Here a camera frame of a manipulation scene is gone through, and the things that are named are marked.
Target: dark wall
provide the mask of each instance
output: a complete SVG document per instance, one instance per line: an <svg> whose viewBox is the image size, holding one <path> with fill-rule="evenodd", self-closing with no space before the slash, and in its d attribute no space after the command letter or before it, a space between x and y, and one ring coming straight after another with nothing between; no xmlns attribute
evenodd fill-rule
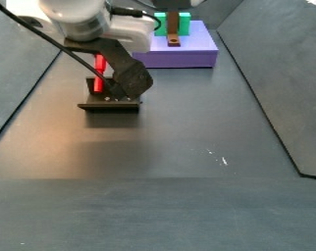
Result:
<svg viewBox="0 0 316 251"><path fill-rule="evenodd" d="M0 129L58 51L0 12Z"/></svg>
<svg viewBox="0 0 316 251"><path fill-rule="evenodd" d="M208 0L197 8L189 10L192 19L203 20L208 28L216 29L242 1L243 0ZM112 2L116 5L139 7L140 9L144 9L132 0L113 0Z"/></svg>
<svg viewBox="0 0 316 251"><path fill-rule="evenodd" d="M298 170L316 176L316 6L244 0L219 34Z"/></svg>

